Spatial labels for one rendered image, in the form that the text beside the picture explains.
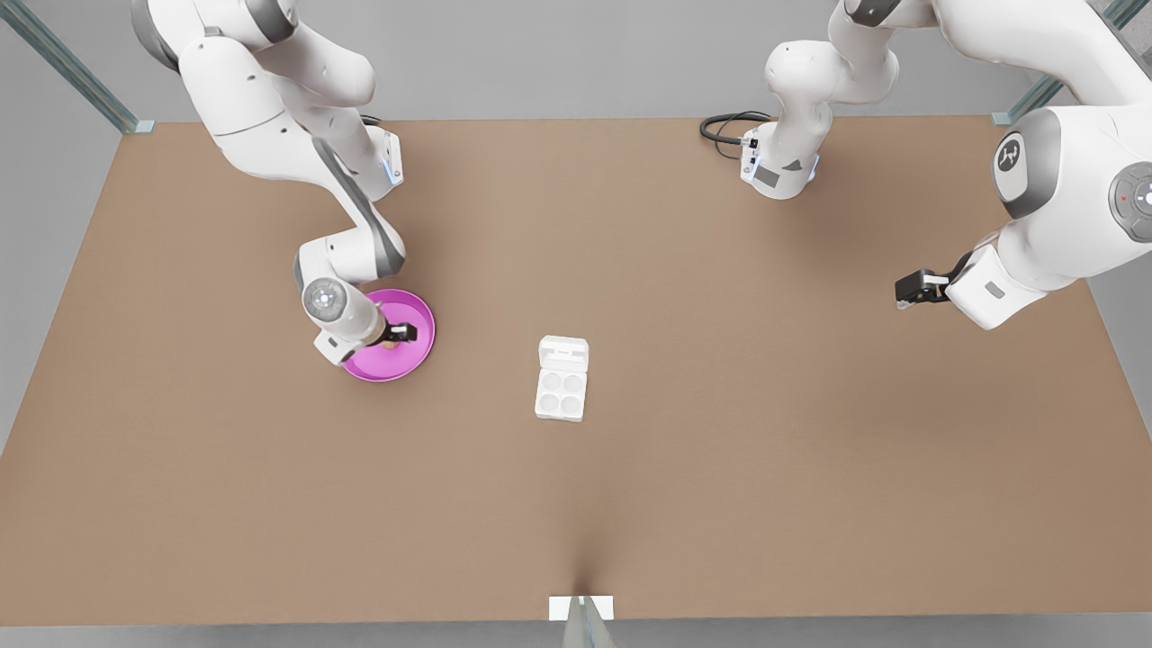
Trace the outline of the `white egg box lid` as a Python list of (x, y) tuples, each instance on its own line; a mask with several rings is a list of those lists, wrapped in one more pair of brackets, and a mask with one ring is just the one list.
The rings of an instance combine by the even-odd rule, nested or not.
[(552, 372), (588, 372), (590, 345), (583, 337), (544, 336), (538, 357), (540, 368)]

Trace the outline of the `white egg box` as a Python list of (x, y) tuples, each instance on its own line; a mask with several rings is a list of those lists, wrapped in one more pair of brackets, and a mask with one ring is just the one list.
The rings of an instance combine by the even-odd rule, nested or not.
[(535, 417), (581, 422), (588, 402), (588, 372), (541, 368), (536, 383)]

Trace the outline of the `magenta round plate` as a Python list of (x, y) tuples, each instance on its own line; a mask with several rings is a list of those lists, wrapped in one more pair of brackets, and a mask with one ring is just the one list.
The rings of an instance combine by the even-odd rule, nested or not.
[(379, 304), (382, 316), (391, 324), (414, 325), (417, 337), (411, 342), (399, 342), (394, 349), (376, 345), (354, 353), (344, 362), (346, 372), (367, 382), (389, 382), (414, 372), (423, 364), (435, 344), (435, 316), (431, 308), (414, 292), (373, 291), (367, 296)]

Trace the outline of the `silver frame post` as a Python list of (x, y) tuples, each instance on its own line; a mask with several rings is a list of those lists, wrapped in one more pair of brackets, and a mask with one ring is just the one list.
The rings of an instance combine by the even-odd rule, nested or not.
[(999, 0), (1003, 53), (986, 60), (1040, 74), (1011, 108), (1011, 126), (1066, 89), (1081, 105), (1152, 105), (1152, 0)]
[(561, 648), (617, 648), (608, 630), (616, 618), (613, 596), (551, 596), (548, 619), (564, 621)]
[(156, 121), (132, 114), (23, 0), (0, 0), (0, 18), (124, 135), (151, 134)]

